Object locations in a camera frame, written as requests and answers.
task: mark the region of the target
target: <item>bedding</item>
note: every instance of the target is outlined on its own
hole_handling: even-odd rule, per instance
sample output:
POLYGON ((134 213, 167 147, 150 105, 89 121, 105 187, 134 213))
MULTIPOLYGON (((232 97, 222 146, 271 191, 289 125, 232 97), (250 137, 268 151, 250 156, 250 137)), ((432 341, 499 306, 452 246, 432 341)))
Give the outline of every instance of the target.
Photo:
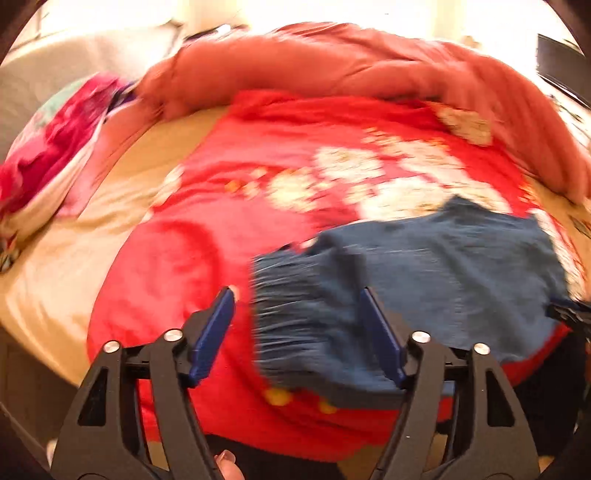
POLYGON ((150 128, 121 157, 78 218, 52 220, 0 275, 3 327, 71 383, 79 384, 88 369, 90 312, 113 259, 168 172, 224 111, 209 109, 150 128))
POLYGON ((70 31, 9 52, 0 62, 0 163, 19 131, 56 92, 96 72, 139 79, 179 46, 181 35, 181 27, 172 22, 86 34, 70 31))
MULTIPOLYGON (((200 39, 153 67, 135 93, 102 125, 56 218, 0 277, 8 293, 0 318, 9 331, 74 382, 87 367, 81 342, 89 316, 93 358, 113 338, 125 345, 154 340, 230 284, 236 317, 212 376, 191 393, 205 431, 326 461, 384 442, 395 412, 338 410, 313 392, 274 387, 255 368, 252 259, 367 215, 427 215, 454 191, 517 216, 538 207, 571 294, 582 296, 577 249, 589 258, 587 213, 578 210, 580 245, 573 246, 539 208, 538 187, 515 162, 580 202, 587 158, 543 95, 494 59, 354 25, 304 24, 272 35, 200 39), (193 151, 199 135, 184 129, 206 113, 194 111, 263 87, 291 93, 238 95, 230 115, 193 151), (286 112, 286 105, 297 108, 286 112), (530 105, 539 107, 536 122, 530 105), (327 122, 329 112, 336 117, 327 122), (401 132, 390 132, 393 125, 401 132), (467 177, 454 158, 473 159, 467 177), (153 169, 158 174, 144 175, 153 169)), ((526 361, 506 364, 510 379, 522 380, 564 334, 558 327, 526 361)), ((155 439, 146 383, 141 395, 155 439)), ((442 418, 449 407, 443 402, 442 418)))
POLYGON ((0 164, 0 271, 60 207, 124 84, 109 74, 74 82, 33 116, 0 164))
MULTIPOLYGON (((252 336, 253 259, 359 219, 426 215, 448 192, 516 216, 537 207, 502 144, 492 140, 481 147, 452 134, 431 104, 303 99, 263 90, 239 94, 161 192, 97 296, 89 356, 112 338, 124 345, 152 341, 230 285, 238 298, 235 317, 210 377, 190 391, 202 427, 270 452, 323 461, 385 442, 396 413, 336 409, 311 391, 277 389, 261 376, 252 336)), ((583 276, 572 267, 576 254, 544 218, 544 226, 556 231, 556 258, 572 275, 571 293, 579 295, 583 276)), ((505 365, 513 382, 531 373, 564 336, 565 328, 546 323, 528 358, 505 365)), ((140 391, 153 439, 149 385, 140 391)), ((444 401, 442 418, 449 408, 444 401)))
POLYGON ((338 408, 402 407, 405 392, 380 368, 358 316, 364 285, 412 331, 466 351, 485 343, 501 365, 526 360, 556 329, 545 309, 568 298, 567 283, 534 215, 453 196, 429 215, 363 220, 320 232, 301 253, 255 259, 255 363, 274 385, 338 408))

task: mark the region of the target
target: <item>floral pattern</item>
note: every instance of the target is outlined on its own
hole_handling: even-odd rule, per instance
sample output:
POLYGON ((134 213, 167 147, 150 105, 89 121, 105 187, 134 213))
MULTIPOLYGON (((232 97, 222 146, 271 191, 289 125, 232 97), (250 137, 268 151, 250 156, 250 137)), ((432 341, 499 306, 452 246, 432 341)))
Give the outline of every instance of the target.
POLYGON ((400 220, 438 211, 452 193, 421 177, 402 177, 380 183, 375 196, 360 202, 366 220, 400 220))
POLYGON ((345 196, 345 203, 347 205, 354 205, 355 203, 363 202, 374 195, 374 189, 371 185, 366 183, 358 183, 349 188, 345 196))
POLYGON ((439 142, 424 140, 403 141, 398 137, 388 137, 376 132, 376 142, 385 155, 402 157, 399 165, 413 173, 428 175, 449 192, 477 203, 496 213, 512 213, 511 206, 489 184, 472 180, 464 169, 462 161, 450 155, 439 142))
POLYGON ((279 210, 309 212, 316 207, 316 180, 308 170, 285 170, 267 184, 266 197, 279 210))
POLYGON ((491 212, 512 213, 511 206, 502 195, 489 184, 482 181, 468 180, 450 186, 450 192, 459 197, 470 200, 491 212))
POLYGON ((569 295, 573 300, 585 298, 585 281, 581 269, 577 266, 572 249, 564 241, 554 220, 545 210, 533 208, 530 213, 538 221, 540 228, 550 237, 554 252, 564 268, 564 275, 569 287, 569 295))
POLYGON ((177 165, 174 167, 168 174, 164 177, 163 182, 160 184, 160 188, 154 195, 152 199, 152 203, 150 203, 150 207, 146 210, 146 213, 139 221, 140 223, 149 222, 152 217, 154 216, 154 207, 159 207, 166 202, 170 198, 170 196, 178 191, 181 187, 181 176, 183 175, 184 168, 181 165, 177 165))
POLYGON ((265 167, 257 167, 251 172, 251 177, 255 180, 263 178, 267 175, 267 169, 265 167))
POLYGON ((439 121, 455 136, 480 147, 492 144, 491 126, 477 112, 458 110, 435 102, 430 102, 429 105, 439 121))
POLYGON ((241 184, 238 180, 230 180, 224 185, 224 189, 228 193, 237 193, 240 190, 241 184))
POLYGON ((372 150, 321 147, 314 162, 320 174, 329 180, 360 183, 384 175, 382 161, 372 150))

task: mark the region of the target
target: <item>fingernail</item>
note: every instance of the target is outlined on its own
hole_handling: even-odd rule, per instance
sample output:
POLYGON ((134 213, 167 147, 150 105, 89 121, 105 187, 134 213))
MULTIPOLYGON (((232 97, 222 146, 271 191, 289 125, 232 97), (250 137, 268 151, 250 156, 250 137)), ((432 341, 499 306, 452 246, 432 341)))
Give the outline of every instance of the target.
POLYGON ((230 450, 224 450, 216 457, 216 463, 220 465, 222 460, 227 460, 231 463, 236 463, 236 456, 230 450))

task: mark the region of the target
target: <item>red blanket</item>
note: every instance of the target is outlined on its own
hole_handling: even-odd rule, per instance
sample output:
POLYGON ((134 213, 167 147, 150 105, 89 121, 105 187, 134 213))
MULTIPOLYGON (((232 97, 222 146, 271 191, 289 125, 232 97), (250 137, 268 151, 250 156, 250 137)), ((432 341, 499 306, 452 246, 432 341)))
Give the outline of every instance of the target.
MULTIPOLYGON (((171 172, 153 216, 119 252, 95 303, 90 357, 111 339, 126 346, 153 341, 232 285, 236 315, 210 377, 191 392, 203 429, 271 452, 329 461, 385 442, 394 411, 335 411, 306 391, 279 401, 269 395, 252 362, 252 259, 362 216, 426 215, 451 194, 518 216, 536 207, 499 142, 477 147, 452 135, 438 108, 418 101, 240 94, 208 139, 171 172)), ((529 361, 506 365, 511 381, 528 375, 563 333, 548 338, 529 361)), ((141 395, 153 438, 149 384, 141 395)), ((449 401, 442 404, 442 417, 449 407, 449 401)))
POLYGON ((171 119, 264 88, 307 97, 436 98, 473 110, 548 188, 577 203, 591 195, 589 154, 538 87, 503 62, 454 43, 331 23, 204 37, 152 67, 137 92, 171 119))

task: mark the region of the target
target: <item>black clamp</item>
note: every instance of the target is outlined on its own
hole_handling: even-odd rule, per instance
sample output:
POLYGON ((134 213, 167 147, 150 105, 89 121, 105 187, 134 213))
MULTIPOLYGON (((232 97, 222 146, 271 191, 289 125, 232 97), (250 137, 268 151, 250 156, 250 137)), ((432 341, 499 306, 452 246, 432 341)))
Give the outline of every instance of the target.
POLYGON ((583 301, 555 299, 546 308, 546 315, 564 323, 572 331, 591 342, 591 304, 583 301))
POLYGON ((223 480, 187 396, 209 375, 234 314, 228 288, 209 310, 154 343, 107 342, 78 391, 51 466, 57 480, 223 480), (139 411, 138 379, 150 379, 170 471, 151 464, 139 411))
MULTIPOLYGON (((233 315, 227 288, 212 308, 154 343, 103 346, 66 417, 51 474, 56 480, 223 480, 187 388, 206 378, 233 315), (152 382, 169 471, 150 462, 139 413, 138 379, 152 382)), ((537 454, 503 370, 484 344, 458 351, 413 332, 371 289, 359 315, 381 367, 405 389, 405 404, 371 480, 534 480, 537 454), (424 471, 445 381, 455 382, 452 429, 443 463, 424 471)))

